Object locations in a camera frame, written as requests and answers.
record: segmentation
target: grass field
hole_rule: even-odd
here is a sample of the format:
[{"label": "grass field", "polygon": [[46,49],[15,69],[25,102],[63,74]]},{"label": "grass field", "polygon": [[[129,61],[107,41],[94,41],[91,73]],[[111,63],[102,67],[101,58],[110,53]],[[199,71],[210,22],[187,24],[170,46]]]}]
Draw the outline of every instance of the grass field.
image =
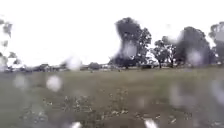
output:
[{"label": "grass field", "polygon": [[[51,75],[62,80],[58,92],[46,88]],[[223,75],[221,68],[0,74],[0,127],[145,128],[151,118],[160,128],[223,128]]]}]

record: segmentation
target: distant tree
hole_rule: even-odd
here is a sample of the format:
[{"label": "distant tree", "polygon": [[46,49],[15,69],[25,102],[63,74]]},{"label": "distant tree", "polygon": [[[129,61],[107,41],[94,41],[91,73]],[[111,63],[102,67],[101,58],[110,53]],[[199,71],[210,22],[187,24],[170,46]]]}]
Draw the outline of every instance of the distant tree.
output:
[{"label": "distant tree", "polygon": [[[189,56],[189,54],[193,53],[193,51],[197,53],[197,57],[195,57],[194,54]],[[200,58],[201,61],[197,65],[209,64],[212,60],[211,54],[212,52],[208,41],[205,39],[205,34],[199,29],[185,27],[183,30],[183,37],[176,45],[174,58],[177,63],[191,63],[192,61],[188,60],[196,60]]]},{"label": "distant tree", "polygon": [[101,65],[95,62],[92,62],[89,64],[89,68],[92,70],[99,70],[101,68]]},{"label": "distant tree", "polygon": [[162,63],[165,62],[166,59],[169,58],[169,51],[168,49],[165,47],[165,43],[162,40],[158,40],[155,42],[155,48],[152,49],[151,51],[155,58],[158,60],[159,62],[159,67],[162,68]]},{"label": "distant tree", "polygon": [[151,43],[151,34],[148,29],[141,29],[140,25],[129,17],[119,20],[116,28],[121,38],[121,49],[109,63],[126,68],[146,63],[148,45]]},{"label": "distant tree", "polygon": [[218,54],[218,61],[224,64],[224,22],[214,24],[210,28],[209,36],[216,44],[215,53]]}]

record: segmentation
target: dry grass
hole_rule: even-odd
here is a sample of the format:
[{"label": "dry grass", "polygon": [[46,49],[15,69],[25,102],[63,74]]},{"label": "dry grass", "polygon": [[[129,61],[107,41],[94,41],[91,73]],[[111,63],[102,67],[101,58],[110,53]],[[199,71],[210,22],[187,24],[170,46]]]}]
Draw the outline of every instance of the dry grass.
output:
[{"label": "dry grass", "polygon": [[[0,127],[63,128],[79,121],[84,128],[144,128],[143,119],[152,118],[160,128],[192,128],[197,123],[219,128],[223,110],[209,86],[223,74],[218,68],[33,73],[24,75],[30,85],[26,91],[13,86],[18,74],[0,74]],[[57,93],[45,87],[50,75],[63,81]],[[193,96],[196,104],[171,105],[173,85]]]}]

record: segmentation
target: foliage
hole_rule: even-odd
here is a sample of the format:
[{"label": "foliage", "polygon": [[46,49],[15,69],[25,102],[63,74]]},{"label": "foliage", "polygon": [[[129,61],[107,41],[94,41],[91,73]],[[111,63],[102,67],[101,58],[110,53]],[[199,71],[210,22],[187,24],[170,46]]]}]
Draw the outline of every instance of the foliage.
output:
[{"label": "foliage", "polygon": [[224,63],[224,40],[223,31],[224,22],[220,22],[218,24],[214,24],[210,28],[209,36],[213,39],[216,44],[215,52],[218,54],[218,60],[223,64]]},{"label": "foliage", "polygon": [[89,64],[89,68],[92,70],[99,70],[101,68],[101,65],[99,65],[98,63],[95,63],[95,62],[91,62]]},{"label": "foliage", "polygon": [[183,37],[176,45],[174,58],[180,64],[181,62],[188,62],[188,54],[191,51],[196,51],[202,57],[202,64],[209,64],[213,60],[213,55],[209,47],[208,41],[205,39],[205,34],[193,27],[185,27],[183,30]]},{"label": "foliage", "polygon": [[146,63],[148,45],[151,43],[151,34],[147,28],[132,18],[123,18],[116,23],[118,35],[121,38],[121,49],[109,63],[128,68],[138,63]]}]

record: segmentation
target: white sky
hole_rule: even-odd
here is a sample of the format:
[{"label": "white sky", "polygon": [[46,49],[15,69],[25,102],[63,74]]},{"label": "white sky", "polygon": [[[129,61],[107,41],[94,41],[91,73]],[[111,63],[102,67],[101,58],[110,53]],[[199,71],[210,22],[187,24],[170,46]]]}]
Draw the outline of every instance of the white sky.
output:
[{"label": "white sky", "polygon": [[0,0],[0,14],[14,25],[9,49],[27,65],[57,64],[70,55],[86,64],[106,63],[120,45],[116,21],[134,18],[153,41],[186,26],[207,34],[224,21],[222,1]]}]

